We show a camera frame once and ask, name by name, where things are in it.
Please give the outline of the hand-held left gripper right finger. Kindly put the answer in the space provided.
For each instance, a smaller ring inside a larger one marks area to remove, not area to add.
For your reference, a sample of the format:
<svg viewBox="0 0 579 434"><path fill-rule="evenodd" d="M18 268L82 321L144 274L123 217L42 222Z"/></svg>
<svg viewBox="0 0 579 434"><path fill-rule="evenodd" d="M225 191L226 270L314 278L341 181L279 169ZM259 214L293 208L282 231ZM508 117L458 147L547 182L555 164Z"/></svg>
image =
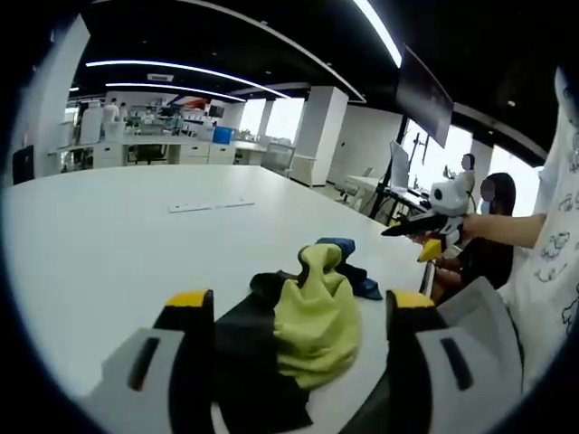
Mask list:
<svg viewBox="0 0 579 434"><path fill-rule="evenodd" d="M486 433L522 396L517 333L496 290L462 290L437 306L386 294L393 433Z"/></svg>

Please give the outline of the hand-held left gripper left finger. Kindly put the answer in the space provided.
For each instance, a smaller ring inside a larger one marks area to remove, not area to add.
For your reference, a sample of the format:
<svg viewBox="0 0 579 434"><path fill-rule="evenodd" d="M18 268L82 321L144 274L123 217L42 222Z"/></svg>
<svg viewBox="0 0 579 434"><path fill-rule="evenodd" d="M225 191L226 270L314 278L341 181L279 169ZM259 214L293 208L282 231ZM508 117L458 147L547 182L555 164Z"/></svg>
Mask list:
<svg viewBox="0 0 579 434"><path fill-rule="evenodd" d="M214 293L178 293L102 364L83 408L107 433L212 433Z"/></svg>

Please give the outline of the person's right hand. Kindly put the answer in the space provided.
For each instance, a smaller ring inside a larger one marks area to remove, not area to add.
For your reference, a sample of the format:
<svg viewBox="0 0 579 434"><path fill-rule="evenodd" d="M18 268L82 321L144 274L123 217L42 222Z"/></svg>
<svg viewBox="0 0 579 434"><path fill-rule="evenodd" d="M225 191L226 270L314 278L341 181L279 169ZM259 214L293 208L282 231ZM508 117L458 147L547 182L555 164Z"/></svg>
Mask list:
<svg viewBox="0 0 579 434"><path fill-rule="evenodd" d="M462 218L461 237L464 241L469 241L478 236L479 215L476 213L467 214Z"/></svg>

